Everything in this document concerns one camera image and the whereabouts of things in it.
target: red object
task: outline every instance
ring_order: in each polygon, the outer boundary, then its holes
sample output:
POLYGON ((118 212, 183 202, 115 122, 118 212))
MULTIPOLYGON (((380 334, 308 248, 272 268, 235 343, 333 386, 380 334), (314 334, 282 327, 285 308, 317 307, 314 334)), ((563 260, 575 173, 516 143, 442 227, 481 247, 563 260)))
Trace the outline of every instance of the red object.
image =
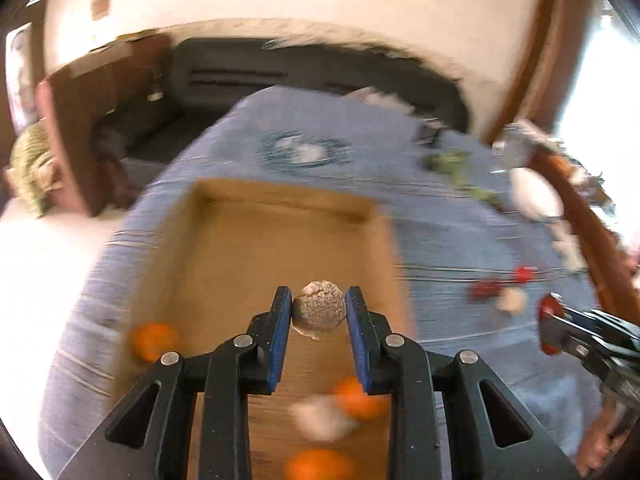
MULTIPOLYGON (((538 303, 538 323, 542 321, 545 317, 559 316, 562 317, 564 315, 564 302, 559 294, 554 292, 550 292, 546 296, 543 296, 540 302, 538 303)), ((551 345, 543 343, 540 341, 540 349, 546 355, 556 355, 562 352, 551 345)))
POLYGON ((175 350, 178 335, 167 323, 149 323, 131 333, 134 354, 147 363, 155 363, 162 354, 175 350))
POLYGON ((373 420, 386 413, 387 396, 369 396, 355 377, 347 377, 334 388, 335 402, 349 416, 356 420, 373 420))
POLYGON ((286 480, 351 480, 357 472, 349 456, 333 449, 305 449, 284 465, 286 480))
POLYGON ((483 278, 472 283, 469 295, 472 300, 485 300, 486 298, 497 296, 503 288, 503 282, 491 278, 483 278))
POLYGON ((535 267, 517 266, 513 271, 513 280, 518 283, 527 283, 533 279, 533 273, 536 272, 535 267))

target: wooden doorframe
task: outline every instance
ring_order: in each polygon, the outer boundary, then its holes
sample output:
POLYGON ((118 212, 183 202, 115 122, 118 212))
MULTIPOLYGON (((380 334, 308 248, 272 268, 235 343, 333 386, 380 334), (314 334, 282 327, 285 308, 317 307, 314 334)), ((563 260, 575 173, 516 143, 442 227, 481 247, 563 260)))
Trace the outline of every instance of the wooden doorframe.
POLYGON ((538 0, 520 67, 484 136, 487 144, 516 117, 553 132, 577 75, 592 12, 593 0, 538 0))
POLYGON ((529 36, 523 49, 522 60, 516 70, 513 83, 507 92, 504 103, 491 128, 484 136, 484 141, 491 145, 500 135, 505 124, 511 123, 516 117, 524 101, 529 86, 536 73, 538 61, 545 47, 547 33, 551 25, 551 18, 556 0, 538 0, 535 14, 529 29, 529 36))

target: blue gripper pad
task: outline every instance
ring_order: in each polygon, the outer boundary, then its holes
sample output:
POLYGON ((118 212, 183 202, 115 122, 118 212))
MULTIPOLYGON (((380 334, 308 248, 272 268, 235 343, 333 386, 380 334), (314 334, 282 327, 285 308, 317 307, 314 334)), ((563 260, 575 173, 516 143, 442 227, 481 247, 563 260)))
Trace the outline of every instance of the blue gripper pad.
POLYGON ((269 348, 269 373, 267 383, 272 392, 280 382, 282 367, 284 366, 284 354, 287 351, 287 339, 289 338, 289 325, 291 322, 291 291, 289 287, 279 286, 273 303, 271 304, 269 323, 274 323, 273 336, 268 343, 269 348))
POLYGON ((349 337, 351 339, 351 349, 353 350, 353 361, 356 367, 358 380, 362 384, 365 393, 371 391, 370 374, 370 352, 367 348, 364 324, 369 323, 372 328, 369 312, 364 303, 362 292, 359 286, 350 286, 345 294, 347 306, 347 325, 349 326, 349 337))

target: blue tablecloth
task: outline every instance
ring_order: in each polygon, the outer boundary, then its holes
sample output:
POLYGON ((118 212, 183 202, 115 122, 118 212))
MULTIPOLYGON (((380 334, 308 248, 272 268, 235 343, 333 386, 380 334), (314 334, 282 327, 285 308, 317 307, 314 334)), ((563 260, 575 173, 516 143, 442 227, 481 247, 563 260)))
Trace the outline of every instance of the blue tablecloth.
MULTIPOLYGON (((535 304, 554 291, 570 307, 592 308, 591 283, 562 268, 543 224, 499 214, 455 192, 448 177, 424 171, 420 158, 430 150, 415 142, 419 129, 418 120, 398 112, 273 87, 238 103, 181 153, 113 235, 65 330, 40 425, 40 449, 52 475, 106 414, 133 284, 156 227, 195 180, 215 176, 346 190, 382 201, 396 229, 399 274, 408 280, 418 342, 452 355, 476 350, 563 450, 575 454, 600 395, 577 361, 539 351, 535 304), (510 316, 490 302, 467 301, 470 280, 520 264, 542 272, 524 287, 526 314, 510 316)), ((441 149, 470 152, 471 182, 497 190, 513 210, 507 176, 488 170, 489 150, 454 131, 444 133, 441 149)), ((438 416, 446 450, 442 403, 438 416)))

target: white wall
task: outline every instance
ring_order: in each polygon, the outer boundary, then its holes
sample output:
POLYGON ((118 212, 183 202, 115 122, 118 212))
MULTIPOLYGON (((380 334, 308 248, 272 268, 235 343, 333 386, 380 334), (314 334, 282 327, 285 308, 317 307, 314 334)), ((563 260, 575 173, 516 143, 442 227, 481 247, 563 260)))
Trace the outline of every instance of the white wall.
MULTIPOLYGON (((91 0, 48 0, 46 70, 94 46, 91 0)), ((443 72, 462 75, 474 115, 473 131, 499 109, 520 60, 536 0, 111 0, 108 30, 144 28, 213 18, 293 18, 357 27, 432 52, 443 72)))

